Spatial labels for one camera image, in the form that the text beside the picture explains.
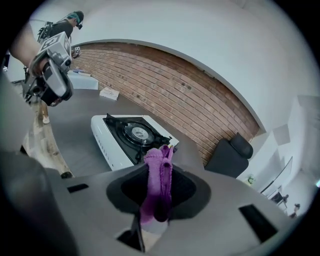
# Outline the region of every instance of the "purple towel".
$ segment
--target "purple towel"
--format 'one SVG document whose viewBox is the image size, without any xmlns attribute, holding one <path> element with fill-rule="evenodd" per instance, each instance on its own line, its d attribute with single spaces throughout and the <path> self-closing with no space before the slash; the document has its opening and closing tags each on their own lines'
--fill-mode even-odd
<svg viewBox="0 0 320 256">
<path fill-rule="evenodd" d="M 168 219 L 171 209 L 171 178 L 173 147 L 150 149 L 144 157 L 149 168 L 147 194 L 140 207 L 140 222 L 146 224 L 155 218 L 159 222 Z"/>
</svg>

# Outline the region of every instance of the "black chair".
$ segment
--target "black chair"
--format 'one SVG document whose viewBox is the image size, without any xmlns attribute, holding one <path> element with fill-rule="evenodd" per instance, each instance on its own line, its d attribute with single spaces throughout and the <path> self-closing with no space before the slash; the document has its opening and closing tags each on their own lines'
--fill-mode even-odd
<svg viewBox="0 0 320 256">
<path fill-rule="evenodd" d="M 205 166 L 209 172 L 237 178 L 249 165 L 254 149 L 239 133 L 230 141 L 223 138 Z"/>
</svg>

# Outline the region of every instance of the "stove burner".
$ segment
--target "stove burner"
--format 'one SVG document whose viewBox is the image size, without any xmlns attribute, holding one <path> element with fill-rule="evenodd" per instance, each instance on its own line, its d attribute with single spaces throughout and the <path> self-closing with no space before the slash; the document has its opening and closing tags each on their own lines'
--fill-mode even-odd
<svg viewBox="0 0 320 256">
<path fill-rule="evenodd" d="M 152 130 L 140 122 L 129 122 L 123 128 L 123 134 L 130 142 L 142 147 L 150 146 L 155 140 Z"/>
<path fill-rule="evenodd" d="M 169 145 L 171 137 L 162 136 L 143 117 L 103 118 L 111 134 L 134 165 L 143 163 L 144 156 L 152 148 Z"/>
<path fill-rule="evenodd" d="M 140 140 L 145 140 L 149 137 L 148 132 L 140 127 L 132 128 L 131 132 Z"/>
</svg>

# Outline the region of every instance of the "hand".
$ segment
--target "hand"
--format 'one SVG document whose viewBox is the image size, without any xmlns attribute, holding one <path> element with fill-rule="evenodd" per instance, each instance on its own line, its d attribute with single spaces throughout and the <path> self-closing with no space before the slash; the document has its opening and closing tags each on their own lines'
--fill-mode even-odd
<svg viewBox="0 0 320 256">
<path fill-rule="evenodd" d="M 75 50 L 72 50 L 71 51 L 71 57 L 72 58 L 77 58 L 77 57 L 79 57 L 81 55 L 81 52 L 79 52 L 79 53 L 76 53 L 76 51 Z"/>
<path fill-rule="evenodd" d="M 56 99 L 53 103 L 51 103 L 50 107 L 55 107 L 57 106 L 59 103 L 62 102 L 61 98 Z"/>
<path fill-rule="evenodd" d="M 41 61 L 34 67 L 33 70 L 31 70 L 31 69 L 30 69 L 30 66 L 31 66 L 32 61 L 30 61 L 29 66 L 28 66 L 28 67 L 29 67 L 29 72 L 32 73 L 32 74 L 34 74 L 34 75 L 36 75 L 36 76 L 42 75 L 42 72 L 43 72 L 44 67 L 45 67 L 45 65 L 46 65 L 47 62 L 48 62 L 48 59 L 45 58 L 45 59 L 41 60 Z"/>
<path fill-rule="evenodd" d="M 27 23 L 14 39 L 9 50 L 14 58 L 21 61 L 26 67 L 29 67 L 31 61 L 38 54 L 40 48 L 41 45 L 34 38 L 31 26 L 29 23 Z M 44 65 L 45 63 L 42 63 L 37 70 L 43 68 Z"/>
</svg>

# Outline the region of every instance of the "black cutout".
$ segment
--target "black cutout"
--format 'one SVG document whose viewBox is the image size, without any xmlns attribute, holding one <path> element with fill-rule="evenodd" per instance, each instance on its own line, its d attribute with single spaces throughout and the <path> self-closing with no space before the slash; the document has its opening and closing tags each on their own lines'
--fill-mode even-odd
<svg viewBox="0 0 320 256">
<path fill-rule="evenodd" d="M 253 205 L 247 205 L 239 208 L 252 230 L 263 243 L 277 233 L 276 228 L 262 215 L 262 213 Z"/>
<path fill-rule="evenodd" d="M 62 174 L 60 175 L 60 177 L 61 177 L 62 179 L 69 179 L 69 178 L 72 178 L 73 176 L 72 176 L 72 173 L 71 173 L 70 171 L 66 171 L 66 172 L 62 173 Z"/>
<path fill-rule="evenodd" d="M 73 193 L 73 192 L 77 192 L 77 191 L 84 190 L 87 188 L 89 188 L 89 186 L 87 184 L 78 184 L 75 186 L 70 186 L 67 189 L 68 189 L 69 193 Z"/>
<path fill-rule="evenodd" d="M 122 192 L 136 202 L 142 205 L 147 196 L 148 170 L 144 170 L 134 177 L 127 179 L 121 185 Z M 196 185 L 185 175 L 172 170 L 171 180 L 171 206 L 175 207 L 191 198 L 196 192 Z"/>
<path fill-rule="evenodd" d="M 140 252 L 145 252 L 145 245 L 141 234 L 139 216 L 136 216 L 133 219 L 131 230 L 123 232 L 117 238 L 117 240 Z"/>
</svg>

